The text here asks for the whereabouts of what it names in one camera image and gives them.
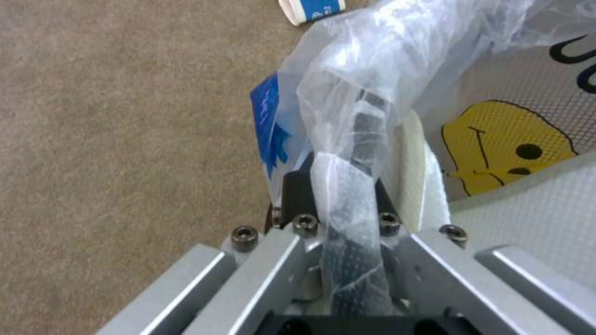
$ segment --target crumpled plastic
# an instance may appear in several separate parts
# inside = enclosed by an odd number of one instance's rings
[[[316,152],[311,179],[327,226],[321,264],[333,313],[391,312],[374,181],[404,111],[486,52],[595,29],[594,0],[392,0],[320,21],[305,34],[278,71],[280,110],[289,113],[297,97]]]

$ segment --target dotted pattern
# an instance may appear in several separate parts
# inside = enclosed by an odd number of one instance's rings
[[[319,218],[327,226],[321,265],[332,313],[344,317],[389,313],[392,303],[379,244],[375,180],[348,161],[321,153],[313,162],[311,178]]]
[[[596,35],[569,44],[567,55],[596,48]],[[549,55],[548,47],[532,48],[510,55],[487,58],[462,78],[461,110],[484,100],[505,100],[537,112],[573,141],[578,153],[596,147],[596,94],[581,90],[577,76],[596,64],[596,58],[578,64],[561,64]]]
[[[589,166],[576,167],[579,162]],[[532,178],[463,200],[465,209],[456,203],[452,222],[466,229],[477,249],[518,245],[596,291],[596,153]]]

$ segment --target bolt head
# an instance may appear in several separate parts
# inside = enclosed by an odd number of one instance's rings
[[[251,226],[239,226],[230,235],[232,247],[238,252],[249,252],[257,246],[259,232]]]
[[[468,241],[468,234],[456,225],[443,225],[439,228],[439,232],[459,245]]]
[[[397,214],[382,212],[378,215],[378,224],[382,236],[394,236],[399,233],[402,221]]]
[[[310,214],[298,214],[292,220],[294,232],[304,238],[316,236],[319,220]]]

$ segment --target plastic bag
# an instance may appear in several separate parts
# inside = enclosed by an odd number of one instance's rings
[[[305,134],[316,152],[311,179],[327,226],[321,262],[338,301],[333,312],[390,312],[377,214],[367,197],[406,111],[447,90],[487,51],[560,42],[594,30],[595,18],[595,1],[394,0],[320,21],[305,34],[278,71],[274,123],[292,129],[281,144],[288,153],[308,143]],[[298,111],[302,128],[294,123]],[[279,170],[299,160],[289,154]]]

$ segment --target plastic wrap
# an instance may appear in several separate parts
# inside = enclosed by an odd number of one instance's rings
[[[328,229],[322,265],[333,312],[390,312],[374,181],[404,111],[433,94],[432,80],[449,85],[486,51],[559,42],[594,30],[595,17],[594,1],[394,0],[305,34],[278,72],[280,116],[295,110],[297,92],[316,152],[311,178]]]

